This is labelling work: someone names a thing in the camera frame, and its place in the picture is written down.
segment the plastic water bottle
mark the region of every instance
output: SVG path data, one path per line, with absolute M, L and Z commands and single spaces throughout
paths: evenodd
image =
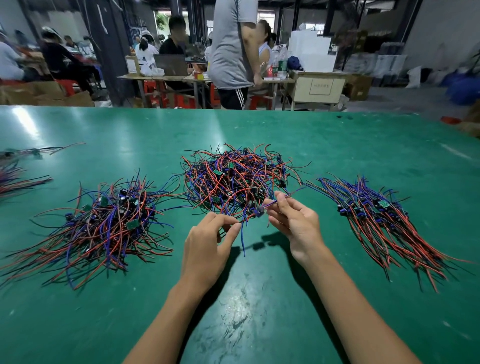
M 277 77 L 278 75 L 278 56 L 278 51 L 272 50 L 272 77 Z
M 278 56 L 278 77 L 286 79 L 287 74 L 287 62 L 288 62 L 288 49 L 286 45 L 282 45 L 280 54 Z

